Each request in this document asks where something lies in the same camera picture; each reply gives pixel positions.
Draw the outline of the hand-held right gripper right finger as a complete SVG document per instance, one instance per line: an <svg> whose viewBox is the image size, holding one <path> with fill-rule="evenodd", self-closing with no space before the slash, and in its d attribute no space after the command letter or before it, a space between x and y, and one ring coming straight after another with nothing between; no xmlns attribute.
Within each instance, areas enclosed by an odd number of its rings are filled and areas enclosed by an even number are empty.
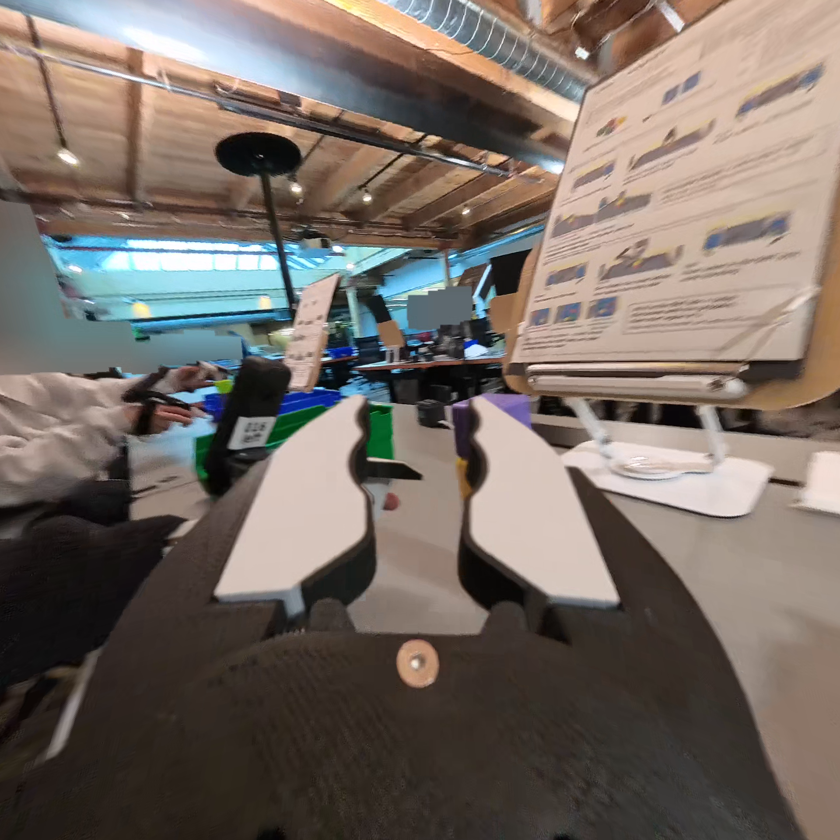
<svg viewBox="0 0 840 840"><path fill-rule="evenodd" d="M548 604L618 607L620 596L561 456L487 397L469 406L474 472L461 546Z"/></svg>

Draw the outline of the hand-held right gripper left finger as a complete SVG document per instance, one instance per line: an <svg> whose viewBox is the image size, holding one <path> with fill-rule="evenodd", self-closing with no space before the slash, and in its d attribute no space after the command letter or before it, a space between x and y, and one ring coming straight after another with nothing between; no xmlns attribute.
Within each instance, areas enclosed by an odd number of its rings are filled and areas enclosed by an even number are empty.
<svg viewBox="0 0 840 840"><path fill-rule="evenodd" d="M348 397L300 428L268 459L213 596L221 603L307 608L305 585L372 535L366 462L369 403Z"/></svg>

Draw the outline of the green plastic bin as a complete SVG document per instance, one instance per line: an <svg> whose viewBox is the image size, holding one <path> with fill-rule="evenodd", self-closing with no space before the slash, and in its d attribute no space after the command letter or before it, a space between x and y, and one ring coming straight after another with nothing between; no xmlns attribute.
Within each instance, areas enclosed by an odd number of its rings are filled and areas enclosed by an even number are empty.
<svg viewBox="0 0 840 840"><path fill-rule="evenodd" d="M293 411L282 412L278 416L275 426L268 436L266 442L267 451L273 453L280 446L284 445L288 441L288 438L294 435L299 429L335 406L335 404L330 406L325 404L312 404L298 407ZM395 447L392 407L385 404L370 403L369 418L371 431L367 443L368 456L379 459L394 459ZM205 460L213 438L213 434L207 434L198 437L194 442L193 463L196 475L202 482L205 482L207 478Z"/></svg>

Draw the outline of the purple magnetic cube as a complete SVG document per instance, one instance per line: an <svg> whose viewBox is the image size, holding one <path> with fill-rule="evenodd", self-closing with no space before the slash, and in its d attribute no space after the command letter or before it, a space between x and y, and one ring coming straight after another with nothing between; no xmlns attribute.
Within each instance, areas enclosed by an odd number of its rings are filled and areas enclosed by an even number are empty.
<svg viewBox="0 0 840 840"><path fill-rule="evenodd" d="M502 412L516 419L523 426L532 429L531 420L531 399L527 395L516 393L484 393L480 398L488 400ZM451 406L451 423L455 433L455 451L457 457L467 461L469 459L470 444L470 420L469 404L475 398L457 402Z"/></svg>

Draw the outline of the person's left forearm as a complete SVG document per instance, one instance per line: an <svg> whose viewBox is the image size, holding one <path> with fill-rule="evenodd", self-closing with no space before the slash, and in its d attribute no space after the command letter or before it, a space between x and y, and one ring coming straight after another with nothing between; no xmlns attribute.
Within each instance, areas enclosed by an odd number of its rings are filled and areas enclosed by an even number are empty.
<svg viewBox="0 0 840 840"><path fill-rule="evenodd" d="M87 480L2 540L1 687L77 665L107 641L186 520L132 520L125 480Z"/></svg>

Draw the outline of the blue plastic bin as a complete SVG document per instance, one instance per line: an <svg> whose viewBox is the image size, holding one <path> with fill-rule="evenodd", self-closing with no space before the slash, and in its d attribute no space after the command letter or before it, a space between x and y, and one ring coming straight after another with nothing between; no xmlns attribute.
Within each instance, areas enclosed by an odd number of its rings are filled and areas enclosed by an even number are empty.
<svg viewBox="0 0 840 840"><path fill-rule="evenodd" d="M229 393L221 393L213 390L204 396L199 406L214 422L219 423L229 397ZM341 402L342 399L343 395L339 391L326 388L315 388L310 393L288 393L278 409L278 415L294 413L313 407L331 408Z"/></svg>

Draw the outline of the tall instruction board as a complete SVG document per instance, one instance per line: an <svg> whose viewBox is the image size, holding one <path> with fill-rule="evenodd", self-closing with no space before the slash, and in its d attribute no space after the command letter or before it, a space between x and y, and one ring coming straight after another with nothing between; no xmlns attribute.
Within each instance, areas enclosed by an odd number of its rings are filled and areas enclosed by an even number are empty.
<svg viewBox="0 0 840 840"><path fill-rule="evenodd" d="M289 392L311 392L317 383L329 336L329 312L341 274L332 274L302 291L284 363L290 372Z"/></svg>

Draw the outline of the long wooden desk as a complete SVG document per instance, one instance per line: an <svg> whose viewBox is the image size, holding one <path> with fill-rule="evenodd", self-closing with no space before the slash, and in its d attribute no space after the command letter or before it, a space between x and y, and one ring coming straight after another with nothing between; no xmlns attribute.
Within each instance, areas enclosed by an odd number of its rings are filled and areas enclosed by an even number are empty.
<svg viewBox="0 0 840 840"><path fill-rule="evenodd" d="M452 358L435 358L432 360L415 360L415 361L398 361L398 362L376 362L372 364L357 364L354 370L360 373L379 373L385 371L399 371L399 370L428 370L432 368L441 368L447 366L464 366L464 365L498 365L503 364L505 355L501 353L491 353L475 358L452 359Z"/></svg>

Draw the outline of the instruction sheet on stand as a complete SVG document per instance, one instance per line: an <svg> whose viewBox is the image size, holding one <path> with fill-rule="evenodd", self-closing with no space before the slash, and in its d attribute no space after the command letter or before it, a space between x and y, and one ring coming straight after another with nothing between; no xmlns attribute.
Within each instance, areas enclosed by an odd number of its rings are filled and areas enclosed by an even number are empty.
<svg viewBox="0 0 840 840"><path fill-rule="evenodd" d="M838 373L838 2L719 2L585 95L505 376L781 410Z"/></svg>

